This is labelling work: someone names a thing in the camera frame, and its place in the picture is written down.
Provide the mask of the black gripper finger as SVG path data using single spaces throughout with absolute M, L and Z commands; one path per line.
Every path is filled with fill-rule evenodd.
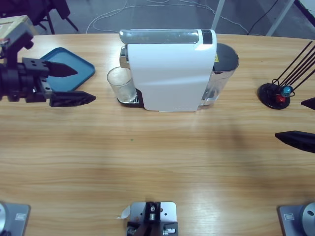
M 302 131 L 286 131 L 275 133 L 275 137 L 283 143 L 306 152 L 315 152 L 314 133 Z
M 301 105 L 306 106 L 312 110 L 315 110 L 315 98 L 310 98 L 301 102 Z

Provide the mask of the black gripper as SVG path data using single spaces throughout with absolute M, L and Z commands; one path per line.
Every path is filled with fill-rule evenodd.
M 22 62 L 9 67 L 0 65 L 0 96 L 10 102 L 25 99 L 27 103 L 46 102 L 51 107 L 76 107 L 96 100 L 94 95 L 84 91 L 52 92 L 47 77 L 68 77 L 78 72 L 59 62 L 42 59 L 22 58 Z

